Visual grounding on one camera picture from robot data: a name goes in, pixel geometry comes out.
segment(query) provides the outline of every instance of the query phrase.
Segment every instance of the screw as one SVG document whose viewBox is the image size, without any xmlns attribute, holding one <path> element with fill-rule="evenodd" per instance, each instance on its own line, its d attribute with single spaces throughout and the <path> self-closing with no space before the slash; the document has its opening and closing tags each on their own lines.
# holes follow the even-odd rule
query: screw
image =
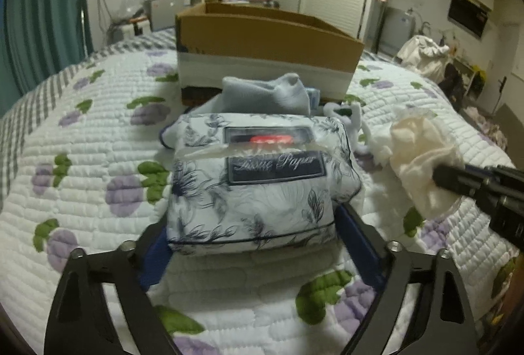
<svg viewBox="0 0 524 355">
<path fill-rule="evenodd" d="M 443 249 L 440 251 L 440 257 L 443 257 L 444 259 L 451 258 L 451 252 L 449 250 Z"/>
<path fill-rule="evenodd" d="M 73 249 L 71 251 L 70 257 L 72 259 L 78 259 L 79 257 L 85 256 L 84 249 L 81 247 L 77 247 L 76 249 Z"/>
<path fill-rule="evenodd" d="M 387 248 L 392 252 L 400 252 L 402 251 L 402 244 L 400 244 L 398 241 L 390 241 L 387 244 Z"/>
<path fill-rule="evenodd" d="M 130 252 L 131 250 L 134 250 L 136 247 L 136 243 L 133 240 L 127 240 L 124 241 L 120 246 L 119 249 L 123 252 Z"/>
</svg>

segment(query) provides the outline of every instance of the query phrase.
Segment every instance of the cardboard box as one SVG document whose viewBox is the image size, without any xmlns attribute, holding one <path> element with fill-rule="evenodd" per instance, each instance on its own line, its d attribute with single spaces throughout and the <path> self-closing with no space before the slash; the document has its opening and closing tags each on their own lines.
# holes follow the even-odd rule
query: cardboard box
<svg viewBox="0 0 524 355">
<path fill-rule="evenodd" d="M 226 76 L 271 80 L 295 72 L 323 99 L 334 100 L 344 99 L 364 49 L 312 16 L 222 3 L 177 14 L 176 37 L 182 89 L 221 88 Z"/>
</svg>

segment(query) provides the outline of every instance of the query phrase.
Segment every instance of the purple flower pattern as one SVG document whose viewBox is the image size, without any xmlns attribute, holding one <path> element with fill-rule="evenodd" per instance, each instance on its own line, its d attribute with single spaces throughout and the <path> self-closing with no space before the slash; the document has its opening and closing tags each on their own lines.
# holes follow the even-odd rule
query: purple flower pattern
<svg viewBox="0 0 524 355">
<path fill-rule="evenodd" d="M 47 260 L 55 271 L 62 272 L 69 254 L 78 247 L 77 237 L 67 229 L 57 229 L 47 240 Z"/>
<path fill-rule="evenodd" d="M 353 335 L 375 299 L 375 290 L 360 279 L 345 287 L 340 300 L 333 307 L 337 322 Z"/>
<path fill-rule="evenodd" d="M 489 136 L 485 135 L 484 133 L 480 133 L 478 134 L 480 136 L 481 139 L 485 140 L 489 145 L 491 146 L 494 146 L 495 143 L 489 138 Z"/>
<path fill-rule="evenodd" d="M 143 200 L 143 187 L 137 176 L 116 176 L 107 184 L 105 202 L 119 218 L 133 214 Z"/>
<path fill-rule="evenodd" d="M 185 336 L 175 336 L 173 341 L 184 355 L 220 355 L 218 349 L 201 340 L 190 339 Z"/>
<path fill-rule="evenodd" d="M 394 84 L 388 80 L 380 80 L 371 85 L 373 89 L 390 89 L 393 86 Z"/>
<path fill-rule="evenodd" d="M 82 113 L 78 110 L 71 111 L 67 113 L 64 117 L 62 117 L 59 120 L 58 124 L 62 127 L 70 126 L 73 123 L 78 122 L 78 119 L 80 118 L 81 115 Z"/>
<path fill-rule="evenodd" d="M 450 232 L 450 222 L 444 215 L 433 220 L 427 220 L 420 230 L 420 239 L 428 250 L 437 253 L 440 249 L 447 247 L 447 236 Z"/>
<path fill-rule="evenodd" d="M 52 164 L 39 164 L 36 166 L 36 171 L 31 178 L 33 185 L 33 192 L 36 195 L 42 195 L 47 188 L 53 183 L 53 165 Z"/>
<path fill-rule="evenodd" d="M 165 77 L 169 73 L 172 73 L 174 71 L 175 70 L 174 70 L 173 66 L 170 65 L 170 64 L 156 63 L 156 64 L 151 65 L 147 69 L 146 74 L 148 76 L 152 76 L 152 77 Z"/>
<path fill-rule="evenodd" d="M 438 98 L 437 94 L 433 92 L 432 90 L 428 89 L 427 87 L 423 87 L 422 90 L 428 97 L 433 98 L 433 99 Z"/>
<path fill-rule="evenodd" d="M 77 81 L 74 85 L 73 85 L 73 89 L 74 90 L 80 90 L 82 89 L 83 87 L 87 86 L 89 84 L 89 79 L 87 77 L 83 77 L 81 78 L 79 81 Z"/>
<path fill-rule="evenodd" d="M 146 52 L 146 55 L 149 57 L 159 57 L 166 55 L 165 50 L 150 50 L 149 52 Z"/>
<path fill-rule="evenodd" d="M 138 107 L 131 116 L 132 125 L 151 126 L 163 122 L 171 109 L 167 105 L 153 103 Z"/>
</svg>

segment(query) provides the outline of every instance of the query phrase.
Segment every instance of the green leaf pattern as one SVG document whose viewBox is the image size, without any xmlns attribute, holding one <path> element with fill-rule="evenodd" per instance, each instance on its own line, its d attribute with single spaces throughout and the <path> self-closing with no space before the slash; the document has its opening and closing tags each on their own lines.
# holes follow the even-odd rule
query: green leaf pattern
<svg viewBox="0 0 524 355">
<path fill-rule="evenodd" d="M 366 106 L 366 103 L 363 101 L 363 99 L 359 98 L 357 95 L 352 95 L 348 93 L 344 97 L 344 101 L 346 101 L 349 105 L 351 105 L 352 102 L 360 102 L 361 106 Z"/>
<path fill-rule="evenodd" d="M 168 74 L 164 77 L 156 77 L 155 81 L 166 81 L 171 83 L 176 83 L 178 81 L 178 73 L 176 74 Z"/>
<path fill-rule="evenodd" d="M 85 101 L 80 102 L 75 106 L 76 109 L 80 110 L 82 114 L 87 114 L 87 112 L 90 110 L 91 105 L 93 105 L 92 99 L 86 99 Z"/>
<path fill-rule="evenodd" d="M 98 79 L 103 73 L 105 73 L 105 70 L 97 70 L 93 74 L 89 76 L 89 82 L 94 83 L 96 79 Z"/>
<path fill-rule="evenodd" d="M 161 97 L 141 97 L 129 102 L 129 104 L 127 104 L 127 109 L 133 110 L 139 105 L 146 106 L 151 102 L 166 102 L 166 100 Z"/>
<path fill-rule="evenodd" d="M 54 157 L 54 163 L 56 164 L 56 167 L 53 169 L 53 186 L 54 188 L 58 188 L 58 186 L 62 182 L 62 179 L 67 176 L 72 162 L 67 157 L 67 154 L 59 154 L 56 157 Z"/>
<path fill-rule="evenodd" d="M 376 83 L 379 80 L 380 79 L 362 79 L 360 81 L 360 84 L 361 84 L 362 87 L 368 87 L 369 85 L 371 85 L 373 83 Z"/>
<path fill-rule="evenodd" d="M 178 332 L 197 335 L 205 330 L 202 324 L 167 306 L 157 305 L 155 306 L 155 312 L 169 334 Z"/>
<path fill-rule="evenodd" d="M 404 216 L 404 233 L 413 238 L 417 234 L 417 228 L 421 227 L 423 223 L 424 218 L 415 207 L 412 207 Z"/>
<path fill-rule="evenodd" d="M 315 278 L 300 287 L 295 306 L 298 316 L 309 325 L 322 322 L 326 316 L 326 303 L 336 304 L 340 296 L 337 292 L 351 281 L 349 271 L 333 271 Z"/>
<path fill-rule="evenodd" d="M 49 234 L 59 227 L 57 219 L 48 219 L 36 225 L 33 236 L 33 246 L 38 253 L 44 251 L 44 241 L 49 239 Z"/>
<path fill-rule="evenodd" d="M 163 189 L 167 185 L 169 172 L 155 161 L 140 163 L 138 172 L 146 177 L 141 184 L 144 188 L 147 188 L 147 201 L 154 206 L 162 199 Z"/>
</svg>

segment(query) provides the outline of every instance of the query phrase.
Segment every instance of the television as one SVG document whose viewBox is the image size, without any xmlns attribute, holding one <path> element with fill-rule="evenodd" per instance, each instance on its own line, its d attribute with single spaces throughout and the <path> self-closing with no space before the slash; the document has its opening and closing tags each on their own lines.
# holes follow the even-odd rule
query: television
<svg viewBox="0 0 524 355">
<path fill-rule="evenodd" d="M 488 11 L 474 0 L 451 0 L 447 18 L 481 38 L 488 21 Z"/>
</svg>

